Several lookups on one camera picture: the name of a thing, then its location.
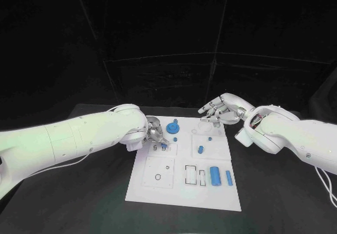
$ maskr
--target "table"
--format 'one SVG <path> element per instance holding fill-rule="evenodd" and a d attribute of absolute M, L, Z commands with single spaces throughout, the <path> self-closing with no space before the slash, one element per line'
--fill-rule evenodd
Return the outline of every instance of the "table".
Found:
<path fill-rule="evenodd" d="M 69 118 L 110 109 L 78 104 Z M 198 109 L 141 107 L 146 115 L 201 117 Z M 314 171 L 288 149 L 277 155 L 226 136 L 242 212 L 124 201 L 137 152 L 126 145 L 28 178 L 0 215 L 5 234 L 337 233 L 337 210 Z M 337 185 L 337 176 L 332 176 Z"/>

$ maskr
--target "blue object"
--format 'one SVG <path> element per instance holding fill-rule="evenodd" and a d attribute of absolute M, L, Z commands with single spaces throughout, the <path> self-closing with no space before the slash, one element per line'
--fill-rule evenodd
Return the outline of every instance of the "blue object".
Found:
<path fill-rule="evenodd" d="M 198 152 L 199 152 L 201 154 L 202 154 L 202 152 L 203 152 L 203 146 L 202 146 L 202 145 L 199 146 Z"/>
<path fill-rule="evenodd" d="M 170 134 L 176 134 L 179 132 L 177 119 L 175 119 L 173 123 L 167 125 L 167 132 Z"/>
<path fill-rule="evenodd" d="M 219 167 L 212 167 L 209 169 L 209 171 L 211 171 L 212 185 L 213 186 L 221 186 L 222 185 L 222 180 L 221 180 Z"/>
<path fill-rule="evenodd" d="M 226 171 L 226 179 L 228 179 L 228 185 L 234 186 L 231 171 Z"/>

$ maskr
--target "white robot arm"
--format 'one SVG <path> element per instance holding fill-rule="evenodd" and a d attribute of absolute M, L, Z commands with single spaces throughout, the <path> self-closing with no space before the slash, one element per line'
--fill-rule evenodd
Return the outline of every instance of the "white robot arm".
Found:
<path fill-rule="evenodd" d="M 146 117 L 133 104 L 49 125 L 0 132 L 0 199 L 45 168 L 118 142 L 129 151 L 137 150 L 149 140 L 169 144 L 159 119 Z"/>
<path fill-rule="evenodd" d="M 287 147 L 301 161 L 337 174 L 337 126 L 317 120 L 300 120 L 280 106 L 254 107 L 237 95 L 225 93 L 199 110 L 208 111 L 201 121 L 219 126 L 244 120 L 244 128 L 235 135 L 249 147 L 255 143 L 273 154 Z"/>

